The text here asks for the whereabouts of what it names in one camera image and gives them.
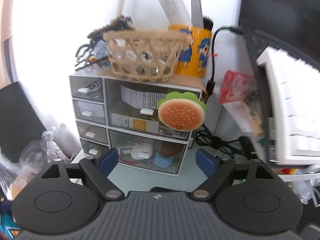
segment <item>curtain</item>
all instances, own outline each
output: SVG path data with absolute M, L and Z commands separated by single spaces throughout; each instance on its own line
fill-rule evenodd
M 0 89 L 16 81 L 12 53 L 13 0 L 0 0 Z

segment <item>hamburger toy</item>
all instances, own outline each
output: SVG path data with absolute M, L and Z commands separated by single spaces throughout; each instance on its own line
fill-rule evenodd
M 193 131 L 204 122 L 206 105 L 192 92 L 170 92 L 157 103 L 159 120 L 167 127 Z

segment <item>robotic arm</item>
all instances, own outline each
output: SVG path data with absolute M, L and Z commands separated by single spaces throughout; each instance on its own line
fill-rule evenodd
M 16 239 L 301 239 L 291 231 L 299 198 L 261 160 L 221 162 L 200 149 L 196 162 L 208 179 L 193 192 L 127 197 L 107 178 L 117 162 L 112 148 L 79 164 L 48 164 L 12 204 Z

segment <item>yellow cup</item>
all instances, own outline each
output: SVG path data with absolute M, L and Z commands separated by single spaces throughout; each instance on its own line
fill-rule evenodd
M 193 77 L 205 76 L 205 68 L 211 57 L 211 31 L 181 24 L 170 25 L 169 29 L 190 35 L 189 49 L 181 51 L 174 73 Z

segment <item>bamboo basket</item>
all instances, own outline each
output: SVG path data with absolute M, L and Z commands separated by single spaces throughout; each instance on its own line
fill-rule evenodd
M 129 80 L 155 82 L 172 76 L 187 35 L 177 31 L 105 32 L 112 72 Z

